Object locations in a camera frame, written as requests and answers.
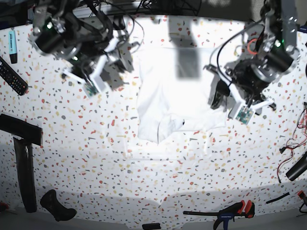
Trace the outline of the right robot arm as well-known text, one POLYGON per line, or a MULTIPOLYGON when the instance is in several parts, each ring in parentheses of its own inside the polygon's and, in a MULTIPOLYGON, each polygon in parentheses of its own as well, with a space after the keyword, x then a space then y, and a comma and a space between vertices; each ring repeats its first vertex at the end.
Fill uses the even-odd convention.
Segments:
POLYGON ((119 50, 125 40, 91 0, 38 1, 29 37, 31 46, 40 55, 53 55, 69 62, 71 67, 64 68, 61 77, 77 81, 89 97, 101 93, 111 80, 105 67, 115 65, 121 72, 128 70, 129 64, 119 50), (73 10, 83 4, 98 18, 100 27, 73 14, 73 10))

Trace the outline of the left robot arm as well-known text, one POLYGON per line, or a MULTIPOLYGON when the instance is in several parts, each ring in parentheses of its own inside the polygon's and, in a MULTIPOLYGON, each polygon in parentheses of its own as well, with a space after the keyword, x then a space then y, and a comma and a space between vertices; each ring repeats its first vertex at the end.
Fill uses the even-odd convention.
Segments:
POLYGON ((297 9, 293 0, 266 0, 260 11, 261 19, 246 26, 219 48, 216 65, 206 69, 219 76, 211 108, 220 107, 223 99, 231 96, 234 105, 229 118, 247 125, 254 114, 260 115, 264 107, 276 110, 274 99, 263 90, 281 76, 289 74, 298 65, 297 9), (247 30, 262 24, 256 38, 254 56, 239 61, 234 68, 220 67, 221 52, 225 46, 247 30))

